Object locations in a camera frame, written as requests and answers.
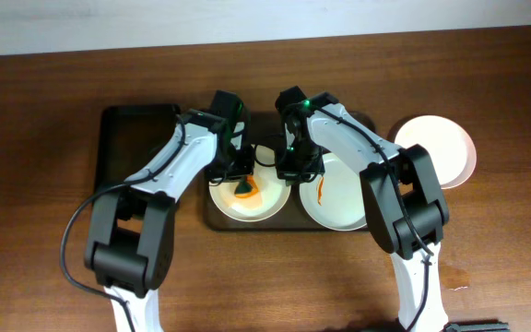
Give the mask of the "cream white plate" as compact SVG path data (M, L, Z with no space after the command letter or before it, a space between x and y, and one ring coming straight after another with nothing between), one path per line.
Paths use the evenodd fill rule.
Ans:
M265 167L257 162L249 184L254 190L244 197L234 194L238 183L210 185L208 190L223 214L241 222L256 222L274 216L286 204L291 192L291 187L277 178L274 167Z

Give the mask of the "green and orange sponge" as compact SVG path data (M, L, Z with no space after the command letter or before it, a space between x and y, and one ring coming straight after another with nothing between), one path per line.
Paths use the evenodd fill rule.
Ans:
M235 187L234 196L237 198L249 198L257 195L258 186L252 175L246 175Z

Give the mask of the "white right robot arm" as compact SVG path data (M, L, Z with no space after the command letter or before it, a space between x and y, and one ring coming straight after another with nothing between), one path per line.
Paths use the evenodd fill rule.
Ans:
M391 256L399 329L444 331L438 260L449 209L429 152L377 136L328 92L308 98L292 87L275 107L286 143L275 156L278 178L310 182L324 172L323 149L339 157L358 175L368 230Z

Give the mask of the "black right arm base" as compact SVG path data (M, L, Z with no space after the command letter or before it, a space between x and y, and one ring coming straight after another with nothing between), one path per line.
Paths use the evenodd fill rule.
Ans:
M507 323L451 323L443 332L511 332Z

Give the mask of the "pinkish white plate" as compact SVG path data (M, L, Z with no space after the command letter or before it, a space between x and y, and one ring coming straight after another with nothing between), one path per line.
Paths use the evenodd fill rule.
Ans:
M468 132L438 115L421 115L406 121L396 131L395 143L403 148L423 146L431 156L442 189L463 184L477 166L477 150Z

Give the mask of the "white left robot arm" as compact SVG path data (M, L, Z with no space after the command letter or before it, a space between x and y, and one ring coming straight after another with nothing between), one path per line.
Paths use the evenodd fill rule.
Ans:
M177 116L166 145L141 170L88 200L92 206L84 257L112 304L119 331L159 331L158 289L173 257L179 200L203 172L213 184L238 183L254 170L244 144L244 105L219 90L205 111Z

